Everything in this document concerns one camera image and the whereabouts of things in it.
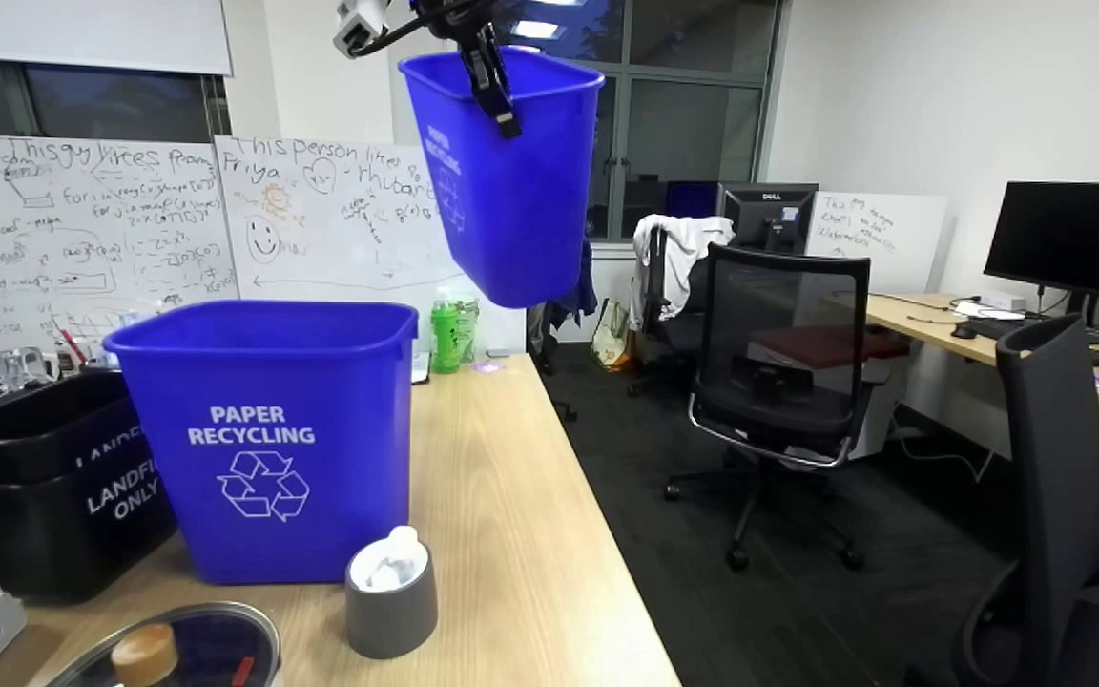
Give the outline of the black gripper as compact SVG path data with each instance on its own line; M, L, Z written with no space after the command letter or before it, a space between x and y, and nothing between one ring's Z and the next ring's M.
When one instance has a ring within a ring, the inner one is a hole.
M469 74L469 88L490 116L490 122L502 132L519 132L519 116L509 103L509 74L494 38L494 8L495 0L411 0L411 12L427 24L435 38L455 38Z

